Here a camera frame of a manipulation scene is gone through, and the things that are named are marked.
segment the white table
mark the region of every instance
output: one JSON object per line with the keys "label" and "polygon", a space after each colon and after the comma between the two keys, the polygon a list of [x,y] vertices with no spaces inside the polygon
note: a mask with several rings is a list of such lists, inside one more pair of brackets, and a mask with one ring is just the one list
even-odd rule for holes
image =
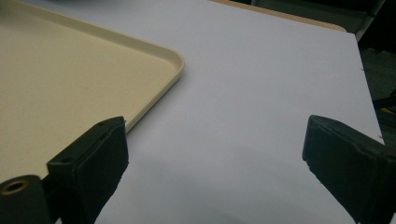
{"label": "white table", "polygon": [[311,114],[382,142],[354,35],[207,0],[26,1],[186,60],[97,223],[354,223],[301,156]]}

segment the dark floor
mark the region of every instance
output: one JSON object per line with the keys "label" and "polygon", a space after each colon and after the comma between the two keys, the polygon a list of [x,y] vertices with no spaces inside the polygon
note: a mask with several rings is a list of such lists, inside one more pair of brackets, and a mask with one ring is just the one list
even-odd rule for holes
{"label": "dark floor", "polygon": [[[396,55],[361,49],[361,61],[372,99],[389,97],[396,89]],[[396,116],[382,111],[376,115],[385,145],[396,148]]]}

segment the beige tray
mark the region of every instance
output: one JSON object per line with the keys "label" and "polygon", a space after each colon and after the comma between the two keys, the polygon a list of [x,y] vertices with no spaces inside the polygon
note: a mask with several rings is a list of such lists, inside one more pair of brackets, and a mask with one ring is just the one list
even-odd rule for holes
{"label": "beige tray", "polygon": [[103,119],[129,131],[179,78],[179,54],[0,0],[0,182],[46,162]]}

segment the tray surface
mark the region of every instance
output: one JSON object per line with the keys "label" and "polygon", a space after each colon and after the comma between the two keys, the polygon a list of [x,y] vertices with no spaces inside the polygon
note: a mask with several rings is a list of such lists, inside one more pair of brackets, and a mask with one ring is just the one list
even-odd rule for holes
{"label": "tray surface", "polygon": [[46,162],[94,123],[133,125],[179,78],[176,52],[17,1],[0,2],[0,182]]}

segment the table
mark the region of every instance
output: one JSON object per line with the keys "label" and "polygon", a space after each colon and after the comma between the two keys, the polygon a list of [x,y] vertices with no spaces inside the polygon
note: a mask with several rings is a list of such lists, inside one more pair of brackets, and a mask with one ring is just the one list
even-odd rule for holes
{"label": "table", "polygon": [[96,223],[354,223],[302,160],[311,114],[383,143],[354,35],[206,0],[26,2],[186,61]]}

